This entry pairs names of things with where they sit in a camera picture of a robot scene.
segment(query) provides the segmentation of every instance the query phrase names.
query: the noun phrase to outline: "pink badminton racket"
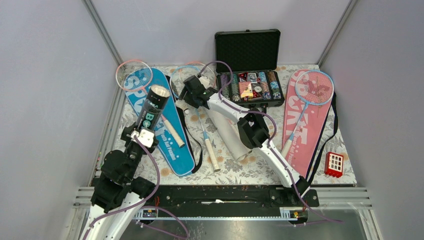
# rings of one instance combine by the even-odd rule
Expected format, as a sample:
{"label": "pink badminton racket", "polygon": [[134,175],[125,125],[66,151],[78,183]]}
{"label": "pink badminton racket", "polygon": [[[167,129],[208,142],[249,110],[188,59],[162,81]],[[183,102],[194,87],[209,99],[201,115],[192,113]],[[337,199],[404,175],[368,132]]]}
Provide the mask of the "pink badminton racket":
{"label": "pink badminton racket", "polygon": [[287,153],[289,152],[290,146],[292,145],[295,137],[296,129],[298,129],[299,123],[305,114],[305,110],[309,105],[321,106],[328,103],[333,98],[334,83],[331,77],[324,72],[309,70],[299,76],[294,85],[294,90],[296,91],[297,97],[305,103],[305,106],[297,120],[293,132],[281,150],[281,155],[284,158],[286,158]]}

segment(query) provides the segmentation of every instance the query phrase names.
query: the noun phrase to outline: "poker chip case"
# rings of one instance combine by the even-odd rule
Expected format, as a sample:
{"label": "poker chip case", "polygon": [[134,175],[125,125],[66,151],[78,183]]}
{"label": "poker chip case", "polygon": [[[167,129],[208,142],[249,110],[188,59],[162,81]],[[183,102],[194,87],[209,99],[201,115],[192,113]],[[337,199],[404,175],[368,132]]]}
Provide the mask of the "poker chip case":
{"label": "poker chip case", "polygon": [[[277,68],[281,32],[278,29],[217,32],[216,59],[233,71],[233,82],[222,94],[246,108],[278,107],[284,103]],[[217,86],[227,83],[228,68],[216,65]]]}

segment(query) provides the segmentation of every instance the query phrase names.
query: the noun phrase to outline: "cable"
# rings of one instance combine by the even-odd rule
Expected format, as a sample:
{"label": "cable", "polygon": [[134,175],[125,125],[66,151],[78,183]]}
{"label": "cable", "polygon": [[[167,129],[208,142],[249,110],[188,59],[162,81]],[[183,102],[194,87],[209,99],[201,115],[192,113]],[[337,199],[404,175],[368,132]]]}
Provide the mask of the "cable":
{"label": "cable", "polygon": [[118,213],[122,213],[122,212],[125,212],[125,211],[127,211],[127,210],[129,210],[129,209],[132,209],[132,208],[134,208],[134,207],[136,207],[136,206],[139,206],[139,205],[141,205],[141,204],[143,204],[143,203],[145,203],[147,200],[149,200],[155,193],[156,193],[156,191],[158,190],[158,188],[159,188],[159,184],[161,183],[161,173],[160,173],[160,171],[159,171],[159,167],[158,167],[158,164],[156,163],[156,161],[155,161],[155,158],[152,156],[152,154],[147,150],[147,148],[139,141],[139,139],[135,136],[134,137],[134,139],[135,139],[135,141],[138,143],[138,145],[140,145],[140,147],[143,149],[143,151],[148,155],[148,157],[150,158],[150,160],[151,160],[151,162],[153,163],[153,166],[154,166],[154,168],[155,168],[155,170],[156,170],[156,176],[157,176],[157,181],[156,181],[156,186],[154,186],[154,189],[153,189],[153,191],[147,196],[147,197],[145,197],[143,200],[141,200],[141,201],[139,201],[139,202],[137,202],[137,203],[134,203],[133,205],[130,205],[130,206],[127,206],[127,207],[124,207],[124,208],[122,208],[122,209],[119,209],[119,210],[116,210],[116,211],[110,211],[110,212],[108,212],[108,213],[106,213],[106,214],[104,214],[104,215],[101,215],[101,216],[99,216],[99,217],[97,217],[96,219],[94,219],[91,223],[90,223],[90,225],[89,225],[89,229],[85,232],[85,234],[84,234],[84,237],[82,238],[82,240],[86,240],[87,239],[87,236],[89,235],[89,233],[90,233],[90,230],[93,228],[93,226],[94,226],[94,224],[97,222],[97,221],[99,221],[99,220],[101,220],[101,219],[104,219],[104,218],[106,218],[106,217],[109,217],[109,216],[111,216],[111,215],[115,215],[115,214],[118,214]]}
{"label": "cable", "polygon": [[171,217],[173,217],[181,226],[182,226],[182,228],[184,229],[184,231],[185,231],[185,234],[187,235],[187,236],[178,236],[178,235],[176,235],[176,234],[173,234],[173,233],[171,233],[171,232],[168,232],[168,231],[165,231],[165,230],[162,230],[162,229],[160,229],[160,228],[157,228],[157,227],[154,227],[154,226],[150,226],[150,225],[147,225],[147,224],[143,224],[143,223],[140,223],[140,222],[137,222],[136,224],[140,224],[141,225],[141,227],[143,228],[143,227],[147,227],[147,228],[149,228],[149,229],[153,229],[153,230],[156,230],[156,231],[159,231],[159,232],[162,232],[162,233],[164,233],[164,234],[167,234],[167,235],[170,235],[170,236],[172,236],[172,237],[174,237],[174,238],[178,238],[178,239],[188,239],[189,237],[190,237],[190,234],[189,234],[189,230],[187,229],[187,227],[184,225],[184,223],[177,217],[177,216],[175,216],[174,214],[172,214],[170,211],[168,211],[168,210],[166,210],[166,209],[164,209],[164,208],[162,208],[162,207],[159,207],[159,206],[142,206],[140,209],[156,209],[156,211],[157,210],[161,210],[161,211],[163,211],[163,212],[165,212],[165,213],[167,213],[167,214],[169,214]]}
{"label": "cable", "polygon": [[306,210],[306,206],[304,205],[304,206],[302,207],[302,213],[303,213],[305,210]]}
{"label": "cable", "polygon": [[306,225],[314,225],[314,224],[323,224],[328,222],[327,220],[318,220],[318,221],[310,221],[298,224],[279,224],[278,227],[288,227],[288,228],[297,228],[297,227],[305,227]]}
{"label": "cable", "polygon": [[233,82],[233,71],[231,70],[231,67],[227,64],[227,63],[225,63],[225,62],[223,62],[223,61],[219,61],[219,60],[215,60],[215,61],[211,61],[211,62],[209,62],[209,63],[207,63],[201,70],[200,70],[200,72],[199,72],[199,74],[198,75],[200,75],[204,70],[205,70],[205,68],[208,66],[208,65],[210,65],[210,64],[212,64],[212,63],[220,63],[220,64],[224,64],[227,68],[228,68],[228,70],[229,70],[229,73],[230,73],[230,80],[226,83],[226,84],[224,84],[223,86],[221,86],[221,88],[219,89],[219,91],[218,91],[218,97],[219,97],[219,99],[225,104],[225,105],[227,105],[228,107],[230,107],[231,109],[233,109],[233,110],[236,110],[236,111],[239,111],[240,113],[246,113],[246,114],[260,114],[260,115],[263,115],[263,116],[265,116],[265,117],[267,117],[270,121],[271,121],[271,123],[272,123],[272,125],[274,126],[274,133],[269,137],[269,139],[268,139],[268,143],[267,143],[267,146],[268,146],[268,148],[271,150],[271,152],[274,154],[274,156],[276,156],[277,157],[277,159],[280,161],[280,163],[282,164],[282,166],[284,167],[284,169],[287,171],[287,173],[288,173],[288,175],[289,175],[289,177],[290,177],[290,179],[291,179],[291,182],[292,182],[292,184],[293,184],[293,188],[294,188],[294,191],[296,192],[296,194],[297,194],[297,197],[300,199],[300,201],[303,203],[303,205],[307,208],[307,209],[309,209],[311,212],[313,212],[314,214],[316,214],[316,215],[318,215],[319,217],[321,217],[321,218],[323,218],[323,219],[325,219],[326,221],[328,221],[328,222],[332,222],[332,223],[338,223],[338,224],[343,224],[344,223],[344,221],[341,221],[341,220],[337,220],[337,219],[331,219],[331,218],[328,218],[328,217],[326,217],[326,216],[324,216],[323,214],[321,214],[321,213],[319,213],[319,212],[317,212],[317,211],[315,211],[314,209],[312,209],[304,200],[303,200],[303,198],[302,198],[302,196],[301,196],[301,194],[299,193],[299,190],[298,190],[298,187],[296,186],[296,184],[295,184],[295,179],[294,179],[294,177],[293,177],[293,175],[292,175],[292,173],[289,171],[289,169],[288,169],[288,166],[284,163],[284,161],[281,159],[281,157],[274,151],[274,149],[271,147],[271,141],[272,141],[272,139],[275,137],[275,135],[277,134],[277,124],[276,124],[276,122],[274,121],[274,119],[270,116],[270,115],[268,115],[268,114],[266,114],[266,113],[264,113],[264,112],[260,112],[260,111],[244,111],[244,110],[239,110],[237,107],[234,107],[234,106],[232,106],[229,102],[227,102],[227,100],[226,100],[226,98],[224,98],[223,99],[223,97],[222,97],[222,91],[223,91],[223,89],[224,88],[226,88],[228,85],[230,85],[232,82]]}

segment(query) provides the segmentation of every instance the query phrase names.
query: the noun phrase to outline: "metal floor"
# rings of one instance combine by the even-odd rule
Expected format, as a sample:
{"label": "metal floor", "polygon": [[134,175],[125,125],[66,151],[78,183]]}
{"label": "metal floor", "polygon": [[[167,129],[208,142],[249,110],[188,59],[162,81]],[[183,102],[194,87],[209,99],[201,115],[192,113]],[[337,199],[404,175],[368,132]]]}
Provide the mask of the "metal floor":
{"label": "metal floor", "polygon": [[[190,240],[366,240],[360,216],[355,210],[326,210],[325,216],[343,220],[344,224],[331,222],[303,227],[285,227],[285,221],[228,221],[228,220],[190,220],[183,221],[190,232]],[[321,220],[311,214],[309,221]],[[174,220],[156,220],[152,226],[184,236],[183,228]],[[172,236],[140,228],[133,220],[121,240],[176,240]]]}

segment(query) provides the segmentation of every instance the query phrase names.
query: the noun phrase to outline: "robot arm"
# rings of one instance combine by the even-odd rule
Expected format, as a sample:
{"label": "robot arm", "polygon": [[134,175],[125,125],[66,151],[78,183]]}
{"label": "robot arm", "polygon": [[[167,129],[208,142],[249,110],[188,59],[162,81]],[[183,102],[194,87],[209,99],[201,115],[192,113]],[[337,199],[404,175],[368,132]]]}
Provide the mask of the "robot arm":
{"label": "robot arm", "polygon": [[[214,110],[237,123],[241,142],[266,160],[277,172],[284,187],[295,189],[301,197],[308,192],[308,182],[287,163],[269,140],[269,130],[261,114],[230,101],[224,103],[215,89],[206,89],[196,76],[189,77],[184,85],[179,99],[184,99],[195,108],[203,106]],[[122,131],[125,151],[114,150],[105,156],[80,240],[118,240],[134,214],[143,206],[144,199],[158,187],[141,177],[133,179],[142,156],[146,154],[135,142],[135,137],[150,153],[158,144],[152,130],[138,128],[136,123]]]}
{"label": "robot arm", "polygon": [[[241,142],[263,157],[277,172],[284,187],[294,188],[296,186],[301,197],[308,192],[310,189],[308,182],[284,159],[273,141],[269,141],[269,130],[261,114],[249,111],[231,101],[224,103],[219,98],[217,91],[211,87],[206,89],[197,76],[186,79],[184,85],[179,99],[185,100],[195,108],[203,106],[214,110],[237,123]],[[292,181],[289,172],[296,182]]]}
{"label": "robot arm", "polygon": [[142,156],[146,154],[135,142],[135,137],[149,152],[153,152],[158,144],[152,130],[144,127],[139,129],[136,123],[122,131],[121,139],[125,141],[125,151],[113,150],[105,156],[80,240],[120,239],[133,216],[144,205],[142,201],[155,188],[155,184],[142,177],[133,179]]}

